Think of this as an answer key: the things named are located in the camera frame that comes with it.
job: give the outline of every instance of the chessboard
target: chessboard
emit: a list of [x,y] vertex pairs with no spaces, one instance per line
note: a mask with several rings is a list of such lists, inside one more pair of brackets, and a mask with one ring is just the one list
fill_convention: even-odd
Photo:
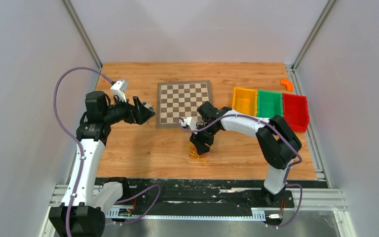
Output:
[[156,128],[178,127],[178,118],[201,116],[197,109],[213,103],[209,80],[161,82],[157,84]]

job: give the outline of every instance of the orange object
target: orange object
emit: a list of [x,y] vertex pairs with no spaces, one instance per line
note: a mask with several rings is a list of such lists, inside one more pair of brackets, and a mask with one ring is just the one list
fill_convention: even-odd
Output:
[[289,80],[287,80],[287,79],[282,79],[280,83],[281,83],[281,85],[285,86],[285,89],[286,89],[287,91],[293,91],[294,86],[293,86],[293,84],[291,83],[291,81],[289,81]]

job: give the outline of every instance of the white wall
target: white wall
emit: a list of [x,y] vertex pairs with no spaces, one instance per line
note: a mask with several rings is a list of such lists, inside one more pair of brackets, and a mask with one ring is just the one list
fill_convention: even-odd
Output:
[[292,64],[327,0],[72,0],[104,62]]
[[379,1],[339,1],[298,72],[357,236],[379,236]]
[[[74,143],[52,110],[59,76],[95,67],[59,0],[0,1],[0,237],[36,237],[56,183],[73,161]],[[62,120],[75,131],[96,76],[62,83]]]

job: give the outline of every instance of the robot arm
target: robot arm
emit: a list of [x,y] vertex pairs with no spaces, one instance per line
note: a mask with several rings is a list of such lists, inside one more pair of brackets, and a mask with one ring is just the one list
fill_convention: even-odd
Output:
[[208,129],[201,132],[194,132],[191,135],[189,140],[195,145],[198,154],[201,155],[210,151],[210,146],[212,146],[214,142],[214,135],[220,130],[236,131],[256,138],[265,160],[269,164],[268,175],[264,182],[263,199],[268,204],[277,200],[285,189],[284,178],[288,166],[292,163],[295,155],[281,139],[275,139],[274,135],[276,134],[274,134],[269,127],[265,126],[265,124],[260,123],[258,119],[274,126],[289,144],[296,151],[299,151],[302,144],[285,119],[281,116],[256,118],[243,115],[229,107],[223,107],[221,110],[218,110],[210,102],[202,104],[197,111],[202,116],[203,121],[195,121],[196,117],[185,118],[181,126],[187,126],[191,130],[197,130],[220,119],[219,122],[210,125]]
[[[86,112],[76,130],[76,138],[83,147],[84,156],[80,156],[79,146],[77,146],[68,189],[62,198],[61,205],[52,207],[48,216],[61,237],[66,236],[67,215],[70,217],[72,236],[100,237],[104,231],[106,213],[115,201],[128,191],[127,181],[124,178],[116,178],[113,182],[104,184],[95,198],[93,195],[98,164],[111,132],[111,125],[122,120],[141,125],[154,116],[150,105],[143,105],[137,96],[133,97],[134,105],[128,103],[124,94],[127,85],[125,80],[119,80],[113,84],[111,87],[114,94],[113,105],[108,95],[102,91],[93,91],[86,95]],[[73,193],[77,179],[79,182],[76,193]],[[71,205],[72,209],[68,213],[71,196],[75,198]]]

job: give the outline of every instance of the wooden floor panel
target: wooden floor panel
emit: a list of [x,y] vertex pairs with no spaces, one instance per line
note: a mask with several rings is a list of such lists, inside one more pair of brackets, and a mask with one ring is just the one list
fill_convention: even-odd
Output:
[[[210,80],[213,105],[231,106],[235,86],[285,92],[280,80],[287,78],[282,63],[105,63],[102,72],[113,80],[129,82],[127,98],[137,95],[153,103],[157,84],[164,81]],[[109,94],[110,84],[100,78],[97,90]],[[297,133],[303,162],[290,179],[316,179],[303,133]],[[256,139],[233,131],[219,131],[205,166],[188,156],[190,133],[179,128],[156,129],[155,118],[144,125],[120,122],[112,126],[101,157],[98,176],[139,178],[265,179],[268,163]]]

